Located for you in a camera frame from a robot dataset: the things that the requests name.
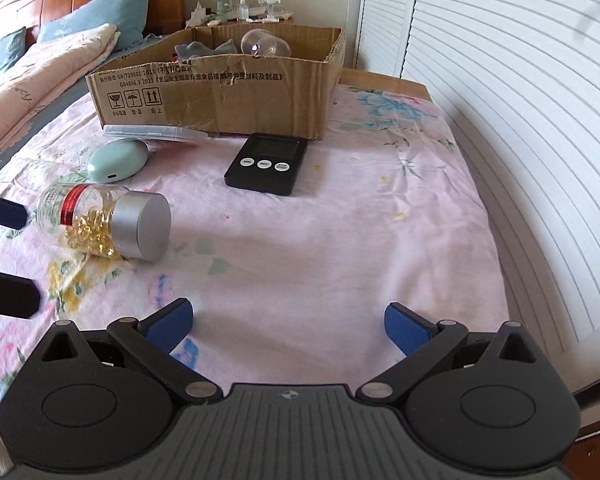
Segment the red label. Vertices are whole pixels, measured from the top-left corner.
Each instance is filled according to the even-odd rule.
[[[78,184],[77,186],[73,186],[69,193],[67,193],[60,209],[60,225],[74,224],[75,205],[78,203],[82,192],[88,187],[89,184]]]

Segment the pill bottle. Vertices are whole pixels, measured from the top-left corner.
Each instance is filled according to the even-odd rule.
[[[171,210],[167,199],[157,193],[56,182],[40,197],[36,223],[61,247],[152,262],[167,248]]]

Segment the silver metal lid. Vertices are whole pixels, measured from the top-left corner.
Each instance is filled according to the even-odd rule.
[[[167,250],[171,233],[171,209],[158,193],[129,191],[113,209],[111,237],[125,258],[152,262]]]

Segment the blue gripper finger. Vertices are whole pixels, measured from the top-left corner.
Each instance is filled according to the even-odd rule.
[[[409,355],[431,341],[438,327],[400,303],[389,303],[384,310],[384,332],[402,351]]]
[[[193,328],[193,306],[178,298],[138,322],[138,332],[167,354],[176,348]]]

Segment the clear plastic cup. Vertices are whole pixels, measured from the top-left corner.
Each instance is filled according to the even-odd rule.
[[[240,42],[243,54],[252,56],[291,57],[289,44],[263,28],[254,28],[247,32]]]

